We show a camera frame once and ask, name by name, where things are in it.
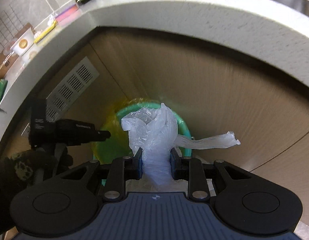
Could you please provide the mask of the green trash bin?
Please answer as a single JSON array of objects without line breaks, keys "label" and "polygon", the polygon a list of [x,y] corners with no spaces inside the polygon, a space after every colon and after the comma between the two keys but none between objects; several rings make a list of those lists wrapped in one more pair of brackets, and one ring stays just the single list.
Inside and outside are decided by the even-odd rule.
[{"label": "green trash bin", "polygon": [[110,164],[118,157],[133,157],[142,150],[143,176],[127,182],[127,191],[178,192],[185,191],[185,180],[173,180],[170,151],[179,156],[191,156],[191,150],[176,144],[178,135],[190,136],[183,119],[164,103],[139,102],[110,114],[102,127],[111,133],[105,142],[94,142],[94,157]]}]

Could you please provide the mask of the clear plastic bag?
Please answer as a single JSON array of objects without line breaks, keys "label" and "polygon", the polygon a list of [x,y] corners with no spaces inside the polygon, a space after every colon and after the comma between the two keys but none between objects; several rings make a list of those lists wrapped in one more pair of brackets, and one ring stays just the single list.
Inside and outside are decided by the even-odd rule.
[{"label": "clear plastic bag", "polygon": [[119,111],[123,131],[129,135],[129,147],[134,154],[143,150],[143,176],[139,182],[131,183],[130,188],[142,192],[185,191],[185,180],[173,180],[171,175],[170,151],[182,147],[191,150],[230,148],[240,145],[234,132],[216,135],[200,140],[192,140],[189,133],[180,135],[179,126],[185,122],[164,103],[137,103]]}]

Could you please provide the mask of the cabinet vent grille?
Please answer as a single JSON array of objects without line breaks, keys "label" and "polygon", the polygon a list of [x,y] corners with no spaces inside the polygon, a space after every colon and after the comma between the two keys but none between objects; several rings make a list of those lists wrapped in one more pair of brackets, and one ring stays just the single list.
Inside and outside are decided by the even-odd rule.
[{"label": "cabinet vent grille", "polygon": [[88,57],[84,57],[60,81],[46,98],[46,119],[54,122],[62,118],[79,96],[97,79],[99,72]]}]

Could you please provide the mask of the pink purple sponge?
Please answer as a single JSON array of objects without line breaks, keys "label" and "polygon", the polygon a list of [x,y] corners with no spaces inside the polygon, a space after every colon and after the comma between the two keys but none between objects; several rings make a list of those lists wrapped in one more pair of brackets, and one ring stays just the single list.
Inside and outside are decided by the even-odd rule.
[{"label": "pink purple sponge", "polygon": [[67,17],[75,13],[77,10],[78,10],[78,5],[74,4],[68,7],[67,9],[63,10],[62,12],[58,13],[57,16],[55,17],[55,20],[58,23],[60,23],[61,21],[63,21],[64,19],[66,19]]}]

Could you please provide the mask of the yellow bin liner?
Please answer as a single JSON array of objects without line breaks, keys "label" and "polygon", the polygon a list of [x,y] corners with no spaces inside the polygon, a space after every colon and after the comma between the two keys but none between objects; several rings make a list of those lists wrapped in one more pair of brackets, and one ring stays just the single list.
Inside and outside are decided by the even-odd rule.
[{"label": "yellow bin liner", "polygon": [[133,156],[129,147],[128,133],[123,131],[121,126],[121,118],[135,110],[127,111],[119,117],[117,117],[117,113],[126,107],[150,101],[149,98],[135,98],[132,100],[122,98],[113,100],[106,106],[106,119],[100,130],[109,131],[111,137],[102,142],[92,142],[93,155],[101,164],[110,164],[113,159],[118,157]]}]

